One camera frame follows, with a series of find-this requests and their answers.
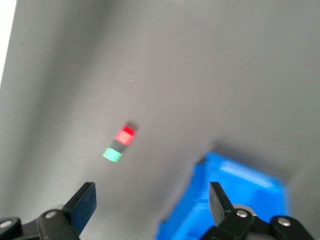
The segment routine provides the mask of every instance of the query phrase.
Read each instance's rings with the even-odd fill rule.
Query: gray table
[[[96,182],[84,240],[153,238],[214,150],[277,176],[320,237],[320,2],[19,0],[0,88],[0,216]],[[118,163],[102,153],[139,127]]]

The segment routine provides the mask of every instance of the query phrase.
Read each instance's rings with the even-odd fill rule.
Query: blue object
[[[232,204],[251,207],[263,221],[289,215],[287,190],[279,179],[209,152],[194,166],[190,184],[171,214],[159,223],[156,240],[198,240],[215,225],[209,210],[210,182],[219,182]]]

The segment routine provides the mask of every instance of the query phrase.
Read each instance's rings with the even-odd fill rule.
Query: screw
[[[278,218],[278,223],[280,223],[281,225],[285,226],[285,227],[289,227],[291,225],[291,222],[284,218],[284,217],[279,217]]]
[[[48,212],[44,217],[46,219],[50,219],[50,218],[53,218],[57,213],[55,211],[50,211]]]
[[[236,214],[240,217],[240,218],[246,218],[248,216],[248,213],[245,212],[244,210],[238,210],[236,211]]]
[[[12,224],[12,221],[11,220],[8,220],[8,221],[4,221],[3,223],[0,224],[0,228],[3,229],[5,227],[8,227]]]

